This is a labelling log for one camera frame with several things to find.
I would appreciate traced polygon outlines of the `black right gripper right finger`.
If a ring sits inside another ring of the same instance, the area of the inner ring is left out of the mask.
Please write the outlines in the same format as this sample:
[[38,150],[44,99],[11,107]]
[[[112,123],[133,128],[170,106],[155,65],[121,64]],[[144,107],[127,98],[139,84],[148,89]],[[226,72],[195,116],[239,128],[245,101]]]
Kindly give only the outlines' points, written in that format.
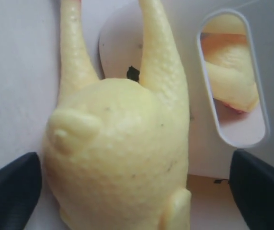
[[274,167],[243,149],[234,151],[229,186],[251,230],[274,230]]

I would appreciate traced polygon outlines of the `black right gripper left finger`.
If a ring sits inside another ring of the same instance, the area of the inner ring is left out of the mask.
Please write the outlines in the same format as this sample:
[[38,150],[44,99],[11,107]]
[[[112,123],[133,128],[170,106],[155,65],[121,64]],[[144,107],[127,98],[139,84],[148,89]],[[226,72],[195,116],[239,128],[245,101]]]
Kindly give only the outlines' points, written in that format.
[[41,194],[42,171],[36,152],[0,169],[0,230],[23,230]]

